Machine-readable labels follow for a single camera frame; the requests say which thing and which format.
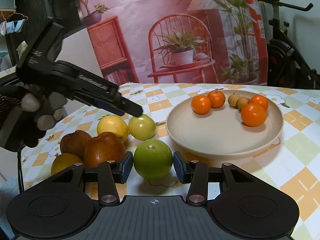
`metal screw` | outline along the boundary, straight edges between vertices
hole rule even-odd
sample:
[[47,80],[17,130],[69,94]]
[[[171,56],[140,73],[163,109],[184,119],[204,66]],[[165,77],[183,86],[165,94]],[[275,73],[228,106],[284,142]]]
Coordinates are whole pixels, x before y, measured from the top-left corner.
[[198,195],[198,194],[191,195],[189,197],[189,200],[192,201],[193,203],[200,203],[200,202],[204,201],[204,196]]
[[114,195],[104,195],[101,197],[101,200],[105,203],[112,203],[117,200],[117,197]]

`red apple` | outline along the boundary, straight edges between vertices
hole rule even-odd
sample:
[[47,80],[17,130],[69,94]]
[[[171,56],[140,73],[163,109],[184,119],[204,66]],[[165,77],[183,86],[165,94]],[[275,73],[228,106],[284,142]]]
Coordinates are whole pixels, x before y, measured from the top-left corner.
[[66,134],[60,141],[61,153],[71,153],[77,155],[81,160],[84,159],[84,148],[91,135],[82,130]]
[[84,149],[84,165],[93,168],[105,161],[117,162],[125,152],[125,146],[118,136],[111,132],[103,132],[87,142]]

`black glove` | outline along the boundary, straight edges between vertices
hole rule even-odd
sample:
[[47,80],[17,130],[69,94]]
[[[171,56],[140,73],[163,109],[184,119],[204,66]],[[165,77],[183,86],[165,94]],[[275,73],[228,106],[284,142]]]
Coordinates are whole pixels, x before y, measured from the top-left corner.
[[0,87],[0,147],[18,152],[36,147],[48,129],[62,118],[66,98],[37,85]]

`beige plate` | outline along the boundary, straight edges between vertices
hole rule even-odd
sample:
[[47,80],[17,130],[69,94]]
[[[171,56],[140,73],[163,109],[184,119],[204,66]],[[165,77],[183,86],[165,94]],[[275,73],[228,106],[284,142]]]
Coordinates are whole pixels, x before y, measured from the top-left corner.
[[284,119],[279,107],[268,99],[265,123],[258,127],[248,127],[242,124],[239,110],[229,106],[228,97],[233,93],[247,98],[257,94],[241,90],[222,92],[226,96],[224,106],[212,108],[204,115],[192,111],[192,98],[176,105],[166,120],[171,138],[189,152],[220,160],[249,157],[269,147],[283,129]]

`tablecloth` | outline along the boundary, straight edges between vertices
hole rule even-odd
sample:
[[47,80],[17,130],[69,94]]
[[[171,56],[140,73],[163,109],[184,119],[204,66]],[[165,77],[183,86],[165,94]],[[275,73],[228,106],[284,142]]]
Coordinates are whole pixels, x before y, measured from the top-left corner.
[[[247,90],[273,100],[284,115],[284,129],[279,138],[261,153],[252,157],[233,160],[232,163],[263,181],[290,195],[300,209],[299,221],[292,237],[295,240],[320,239],[320,91],[275,88],[249,85],[221,84],[136,84],[120,87],[126,98],[143,107],[157,125],[155,138],[164,141],[174,152],[180,149],[170,138],[165,120],[170,110],[197,94],[211,90]],[[26,187],[31,187],[50,176],[51,164],[60,154],[60,139],[75,130],[87,131],[96,136],[99,120],[110,114],[95,107],[83,106],[60,121],[39,142],[36,148],[22,152],[23,175]],[[127,123],[130,116],[122,117]],[[134,152],[140,141],[129,135],[127,149]],[[190,160],[212,161],[183,152]],[[174,169],[163,180],[148,181],[141,178],[134,168],[124,185],[117,184],[120,198],[124,195],[183,195],[189,185],[178,182]],[[97,199],[97,184],[89,183],[86,193]],[[210,183],[209,199],[219,194],[218,183]]]

